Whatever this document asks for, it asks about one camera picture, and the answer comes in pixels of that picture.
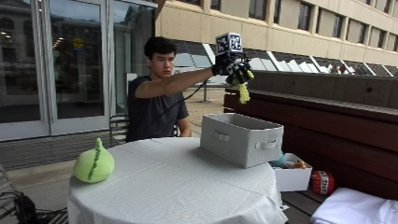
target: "gray basket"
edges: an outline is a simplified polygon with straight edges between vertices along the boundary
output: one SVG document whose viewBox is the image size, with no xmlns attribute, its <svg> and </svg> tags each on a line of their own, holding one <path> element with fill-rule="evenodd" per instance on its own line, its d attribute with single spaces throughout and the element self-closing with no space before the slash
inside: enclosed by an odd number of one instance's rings
<svg viewBox="0 0 398 224">
<path fill-rule="evenodd" d="M 200 146 L 242 167 L 277 161 L 284 126 L 240 114 L 202 116 Z"/>
</svg>

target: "green ball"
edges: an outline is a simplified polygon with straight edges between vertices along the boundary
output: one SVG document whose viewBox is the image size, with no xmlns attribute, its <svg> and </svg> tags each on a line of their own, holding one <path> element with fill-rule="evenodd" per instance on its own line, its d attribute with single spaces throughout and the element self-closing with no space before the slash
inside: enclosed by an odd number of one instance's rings
<svg viewBox="0 0 398 224">
<path fill-rule="evenodd" d="M 115 169 L 112 154 L 103 147 L 97 138 L 96 148 L 85 151 L 73 166 L 73 175 L 87 183 L 96 183 L 109 178 Z"/>
</svg>

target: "dark t-shirt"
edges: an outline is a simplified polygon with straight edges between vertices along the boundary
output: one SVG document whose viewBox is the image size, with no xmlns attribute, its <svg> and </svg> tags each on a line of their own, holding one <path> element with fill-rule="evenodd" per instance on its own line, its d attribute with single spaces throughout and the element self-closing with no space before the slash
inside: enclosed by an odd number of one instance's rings
<svg viewBox="0 0 398 224">
<path fill-rule="evenodd" d="M 136 98 L 136 89 L 149 80 L 149 76 L 137 77 L 128 84 L 129 126 L 125 138 L 127 142 L 148 138 L 172 137 L 177 120 L 188 117 L 181 92 L 155 98 Z"/>
</svg>

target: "black glove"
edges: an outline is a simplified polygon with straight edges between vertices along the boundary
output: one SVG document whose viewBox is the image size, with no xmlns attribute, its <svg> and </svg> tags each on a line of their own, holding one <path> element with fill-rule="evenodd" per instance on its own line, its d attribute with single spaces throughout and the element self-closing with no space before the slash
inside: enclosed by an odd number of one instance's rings
<svg viewBox="0 0 398 224">
<path fill-rule="evenodd" d="M 246 83 L 254 78 L 249 62 L 234 63 L 230 67 L 228 67 L 228 70 L 228 73 L 232 75 L 228 76 L 225 80 L 233 87 Z"/>
<path fill-rule="evenodd" d="M 218 56 L 216 56 L 216 63 L 212 66 L 213 76 L 230 76 L 230 67 L 236 61 L 236 57 L 230 56 L 228 52 L 224 52 Z"/>
</svg>

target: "metal chair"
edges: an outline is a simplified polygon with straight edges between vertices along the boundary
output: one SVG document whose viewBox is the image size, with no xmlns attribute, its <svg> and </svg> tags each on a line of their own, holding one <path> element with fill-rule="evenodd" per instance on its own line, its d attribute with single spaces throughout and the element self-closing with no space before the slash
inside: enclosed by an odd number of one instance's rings
<svg viewBox="0 0 398 224">
<path fill-rule="evenodd" d="M 125 114 L 117 114 L 111 116 L 109 119 L 109 142 L 111 146 L 115 147 L 116 145 L 125 143 L 125 135 L 128 131 L 128 116 Z M 173 136 L 180 136 L 180 130 L 177 124 L 173 127 Z"/>
<path fill-rule="evenodd" d="M 24 196 L 24 193 L 12 184 L 8 173 L 0 164 L 0 220 L 11 218 L 16 214 L 19 221 L 21 221 L 20 223 L 29 223 L 31 221 L 35 221 L 35 223 L 68 223 L 65 209 L 41 212 L 40 209 L 36 210 L 31 205 L 28 207 L 28 201 L 33 204 L 31 199 Z"/>
</svg>

